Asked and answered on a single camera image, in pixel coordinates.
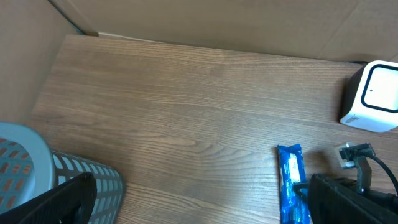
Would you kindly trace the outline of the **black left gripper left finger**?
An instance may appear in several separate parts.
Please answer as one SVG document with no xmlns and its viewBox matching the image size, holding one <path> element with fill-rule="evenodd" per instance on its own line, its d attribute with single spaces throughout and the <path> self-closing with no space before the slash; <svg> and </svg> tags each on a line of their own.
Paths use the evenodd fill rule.
<svg viewBox="0 0 398 224">
<path fill-rule="evenodd" d="M 84 172 L 1 214 L 1 224 L 87 224 L 96 196 L 96 179 Z"/>
</svg>

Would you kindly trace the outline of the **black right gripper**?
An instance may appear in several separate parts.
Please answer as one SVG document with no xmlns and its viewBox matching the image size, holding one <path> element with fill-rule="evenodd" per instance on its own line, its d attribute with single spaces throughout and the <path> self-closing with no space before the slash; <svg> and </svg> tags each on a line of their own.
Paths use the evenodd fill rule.
<svg viewBox="0 0 398 224">
<path fill-rule="evenodd" d="M 397 211 L 397 196 L 390 193 L 371 190 L 372 170 L 365 156 L 354 159 L 357 169 L 357 180 L 345 177 L 335 179 L 342 186 L 357 191 L 363 197 L 375 202 L 376 204 L 392 211 Z M 300 199 L 308 199 L 308 182 L 294 183 L 293 191 Z"/>
</svg>

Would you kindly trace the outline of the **blue snack bar wrapper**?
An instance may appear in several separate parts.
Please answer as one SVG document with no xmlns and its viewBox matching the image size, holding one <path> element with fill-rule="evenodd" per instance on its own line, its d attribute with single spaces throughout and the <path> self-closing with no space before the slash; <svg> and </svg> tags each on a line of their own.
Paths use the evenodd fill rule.
<svg viewBox="0 0 398 224">
<path fill-rule="evenodd" d="M 310 224 L 308 205 L 295 192 L 295 184 L 306 180 L 304 159 L 300 144 L 277 146 L 280 169 L 280 221 L 281 223 Z"/>
</svg>

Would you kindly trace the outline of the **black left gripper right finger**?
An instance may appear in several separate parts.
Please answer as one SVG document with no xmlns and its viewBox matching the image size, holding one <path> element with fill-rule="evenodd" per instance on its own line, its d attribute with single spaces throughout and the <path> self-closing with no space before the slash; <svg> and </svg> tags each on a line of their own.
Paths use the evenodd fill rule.
<svg viewBox="0 0 398 224">
<path fill-rule="evenodd" d="M 392 212 L 322 174 L 309 182 L 308 208 L 314 224 L 397 224 Z"/>
</svg>

